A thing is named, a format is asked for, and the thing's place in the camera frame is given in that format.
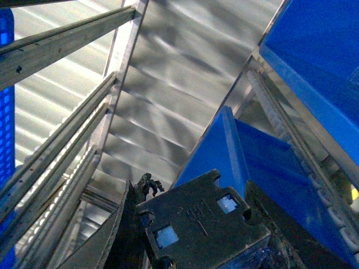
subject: metal rail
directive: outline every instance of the metal rail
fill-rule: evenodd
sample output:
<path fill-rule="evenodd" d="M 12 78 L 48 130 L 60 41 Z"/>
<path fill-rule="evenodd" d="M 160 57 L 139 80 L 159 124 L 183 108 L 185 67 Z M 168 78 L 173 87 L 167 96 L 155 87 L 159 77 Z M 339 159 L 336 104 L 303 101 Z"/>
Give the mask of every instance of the metal rail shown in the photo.
<path fill-rule="evenodd" d="M 15 218 L 10 222 L 9 226 L 0 235 L 0 261 L 3 260 L 7 252 L 13 245 L 25 234 L 27 229 L 31 227 L 34 221 L 39 217 L 39 209 L 48 199 L 51 190 L 57 184 L 59 177 L 65 172 L 68 165 L 75 158 L 77 153 L 88 140 L 97 124 L 102 120 L 107 110 L 106 105 L 102 105 L 89 122 L 85 124 L 84 128 L 80 131 L 77 137 L 67 144 L 67 151 L 55 160 L 54 167 L 44 178 L 43 182 L 38 186 L 33 195 L 26 201 L 24 206 L 17 212 Z"/>
<path fill-rule="evenodd" d="M 116 210 L 118 204 L 107 199 L 106 197 L 103 197 L 96 190 L 97 189 L 91 186 L 87 186 L 81 195 L 81 200 L 101 208 L 102 210 L 105 210 L 109 213 L 112 213 L 114 210 Z"/>
<path fill-rule="evenodd" d="M 45 216 L 45 213 L 48 210 L 49 206 L 52 204 L 55 197 L 58 196 L 59 192 L 62 190 L 64 184 L 66 183 L 66 180 L 65 181 L 62 181 L 62 180 L 61 180 L 61 183 L 59 184 L 59 186 L 54 189 L 53 193 L 49 196 L 49 199 L 46 201 L 46 203 L 40 209 L 40 212 L 39 212 L 40 217 L 36 220 L 36 222 L 34 222 L 32 224 L 31 228 L 29 228 L 26 231 L 26 233 L 21 237 L 21 239 L 16 243 L 16 248 L 18 247 L 18 244 L 20 243 L 19 250 L 16 252 L 16 257 L 22 257 L 23 254 L 25 253 L 26 249 L 28 248 L 28 246 L 31 244 L 30 243 L 31 240 L 29 240 L 29 239 L 35 234 L 35 230 L 37 229 L 37 227 L 41 226 L 40 225 L 41 219 Z"/>
<path fill-rule="evenodd" d="M 303 105 L 293 91 L 288 91 L 288 86 L 283 83 L 277 73 L 267 73 L 268 77 L 275 83 L 279 91 L 287 99 L 290 105 L 296 110 L 303 121 L 308 125 L 316 138 L 320 141 L 327 152 L 335 159 L 335 162 L 342 168 L 349 177 L 353 185 L 359 189 L 359 166 L 353 161 L 341 145 L 331 136 L 331 134 L 321 125 L 321 123 Z"/>
<path fill-rule="evenodd" d="M 17 261 L 15 268 L 43 268 L 49 262 L 49 256 L 61 237 L 60 231 L 65 229 L 92 175 L 86 172 L 94 156 L 95 149 L 88 149 L 72 177 L 54 199 L 53 206 L 49 207 L 49 214 L 45 215 L 42 228 L 34 236 L 33 244 L 26 250 L 26 254 Z"/>
<path fill-rule="evenodd" d="M 120 8 L 20 39 L 1 48 L 0 90 L 14 85 L 132 20 L 135 12 L 133 7 Z"/>
<path fill-rule="evenodd" d="M 73 0 L 4 0 L 4 1 L 0 1 L 0 9 L 1 8 L 33 6 L 35 4 L 67 2 L 67 1 L 73 1 Z"/>
<path fill-rule="evenodd" d="M 107 77 L 0 190 L 1 223 L 104 99 L 115 80 L 114 73 Z"/>
<path fill-rule="evenodd" d="M 101 228 L 97 230 L 81 248 L 78 248 L 59 266 L 60 269 L 81 267 L 96 269 L 103 268 L 111 246 L 116 238 L 125 203 L 128 201 L 127 195 L 129 191 L 130 182 L 127 181 L 126 189 L 118 208 L 106 219 Z"/>
<path fill-rule="evenodd" d="M 80 231 L 80 223 L 84 216 L 86 202 L 81 201 L 73 217 L 66 227 L 66 231 L 61 236 L 61 241 L 58 243 L 56 250 L 51 256 L 47 268 L 57 268 L 75 249 L 76 239 Z"/>
<path fill-rule="evenodd" d="M 114 115 L 114 112 L 116 110 L 116 106 L 118 103 L 119 95 L 121 93 L 123 83 L 125 81 L 125 77 L 127 74 L 127 70 L 130 65 L 130 59 L 131 59 L 131 56 L 135 49 L 135 44 L 136 44 L 136 41 L 137 41 L 137 38 L 139 35 L 139 29 L 140 29 L 140 26 L 142 25 L 142 22 L 145 17 L 148 2 L 149 2 L 149 0 L 139 0 L 138 1 L 138 5 L 136 7 L 136 11 L 137 11 L 136 17 L 132 20 L 132 22 L 133 22 L 132 29 L 130 32 L 130 36 L 128 38 L 128 42 L 127 42 L 127 46 L 125 49 L 125 53 L 123 55 L 121 66 L 117 73 L 118 84 L 116 84 L 116 86 L 113 88 L 112 97 L 109 101 L 109 113 L 105 116 L 105 118 L 103 119 L 103 122 L 101 122 L 101 124 L 99 125 L 99 128 L 97 130 L 95 130 L 94 134 L 92 135 L 92 137 L 90 139 L 90 144 L 98 145 L 99 150 L 102 150 L 104 148 L 106 140 L 107 140 L 108 131 L 110 129 L 113 115 Z M 114 39 L 113 40 L 114 46 L 116 46 L 116 42 L 121 42 L 121 40 L 118 37 L 116 39 Z M 108 59 L 108 62 L 107 62 L 107 69 L 110 64 L 109 61 L 110 61 L 110 59 Z"/>
<path fill-rule="evenodd" d="M 358 226 L 350 207 L 339 197 L 286 111 L 266 88 L 261 76 L 254 71 L 248 71 L 247 75 L 275 132 L 281 139 L 293 146 L 294 153 L 302 160 L 301 164 L 304 170 L 307 171 L 308 177 L 317 189 L 317 193 L 326 205 L 333 221 L 337 223 L 339 220 L 345 224 L 345 227 L 340 229 L 343 239 L 349 246 L 358 246 Z"/>

